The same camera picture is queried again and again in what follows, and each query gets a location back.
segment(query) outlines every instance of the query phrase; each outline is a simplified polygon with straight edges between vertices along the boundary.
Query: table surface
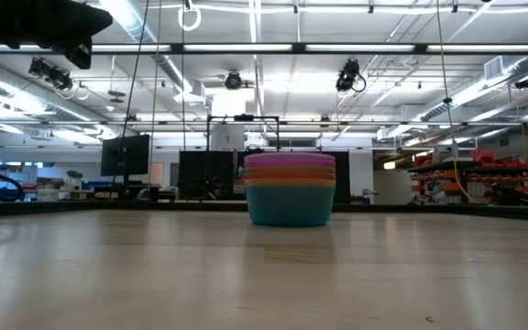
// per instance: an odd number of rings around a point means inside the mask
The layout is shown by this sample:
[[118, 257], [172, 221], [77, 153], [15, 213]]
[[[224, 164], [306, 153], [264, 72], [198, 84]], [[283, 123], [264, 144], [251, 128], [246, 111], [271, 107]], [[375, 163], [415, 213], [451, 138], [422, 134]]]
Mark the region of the table surface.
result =
[[97, 210], [0, 218], [0, 329], [528, 329], [528, 221]]

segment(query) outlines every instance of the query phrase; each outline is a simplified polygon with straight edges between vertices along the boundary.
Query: plastic bowl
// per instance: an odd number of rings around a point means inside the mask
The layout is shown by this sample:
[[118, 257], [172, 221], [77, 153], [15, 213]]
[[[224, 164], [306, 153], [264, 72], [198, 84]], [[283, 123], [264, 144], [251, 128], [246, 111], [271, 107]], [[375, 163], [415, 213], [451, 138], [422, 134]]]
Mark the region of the plastic bowl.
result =
[[324, 160], [306, 160], [306, 159], [283, 159], [283, 160], [253, 160], [245, 163], [246, 169], [262, 167], [328, 167], [334, 168], [336, 163]]
[[294, 186], [308, 186], [308, 187], [330, 187], [335, 188], [336, 182], [333, 180], [322, 179], [251, 179], [245, 180], [244, 184], [247, 187], [255, 186], [279, 186], [279, 187], [294, 187]]
[[324, 167], [268, 167], [268, 168], [252, 168], [252, 169], [244, 169], [245, 174], [252, 174], [252, 173], [273, 173], [273, 172], [283, 172], [283, 171], [309, 171], [309, 172], [322, 172], [322, 173], [331, 173], [335, 174], [336, 169], [334, 168], [324, 168]]
[[291, 171], [291, 170], [276, 170], [276, 171], [262, 171], [255, 173], [247, 173], [244, 175], [245, 180], [254, 179], [322, 179], [322, 180], [336, 180], [336, 175], [333, 173], [321, 171]]
[[248, 186], [247, 208], [254, 225], [324, 226], [331, 217], [335, 193], [332, 187]]
[[260, 153], [255, 155], [249, 155], [246, 157], [245, 162], [250, 163], [251, 161], [261, 160], [320, 160], [320, 161], [331, 161], [336, 162], [336, 158], [330, 155], [324, 155], [320, 153], [303, 153], [303, 152], [269, 152]]

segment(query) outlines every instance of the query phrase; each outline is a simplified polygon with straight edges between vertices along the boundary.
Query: monitor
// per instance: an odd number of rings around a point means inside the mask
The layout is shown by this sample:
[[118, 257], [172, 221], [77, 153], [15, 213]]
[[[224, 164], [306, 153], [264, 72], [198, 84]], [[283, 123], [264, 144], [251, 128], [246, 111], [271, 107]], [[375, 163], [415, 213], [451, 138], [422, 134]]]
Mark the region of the monitor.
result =
[[148, 135], [103, 141], [101, 176], [148, 174], [149, 145]]

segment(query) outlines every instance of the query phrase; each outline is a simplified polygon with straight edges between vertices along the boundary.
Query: teal bowl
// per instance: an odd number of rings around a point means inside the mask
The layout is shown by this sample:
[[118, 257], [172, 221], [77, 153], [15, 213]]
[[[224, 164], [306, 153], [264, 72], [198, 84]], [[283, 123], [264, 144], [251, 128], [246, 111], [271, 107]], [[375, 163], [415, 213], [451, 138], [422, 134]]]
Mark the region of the teal bowl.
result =
[[321, 186], [246, 187], [247, 210], [254, 225], [325, 226], [336, 188]]

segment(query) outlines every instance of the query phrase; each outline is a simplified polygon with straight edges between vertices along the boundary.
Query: pink bowl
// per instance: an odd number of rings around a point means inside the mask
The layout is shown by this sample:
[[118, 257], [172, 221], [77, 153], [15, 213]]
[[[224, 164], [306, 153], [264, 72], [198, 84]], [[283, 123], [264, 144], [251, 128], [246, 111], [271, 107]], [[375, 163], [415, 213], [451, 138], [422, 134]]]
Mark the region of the pink bowl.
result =
[[277, 159], [277, 160], [252, 160], [246, 162], [246, 169], [263, 167], [326, 167], [334, 168], [336, 163], [323, 160], [306, 159]]
[[304, 152], [267, 152], [261, 154], [250, 155], [246, 157], [245, 163], [249, 164], [251, 161], [269, 161], [269, 160], [317, 160], [317, 161], [331, 161], [336, 162], [336, 158], [330, 155], [320, 153], [304, 153]]

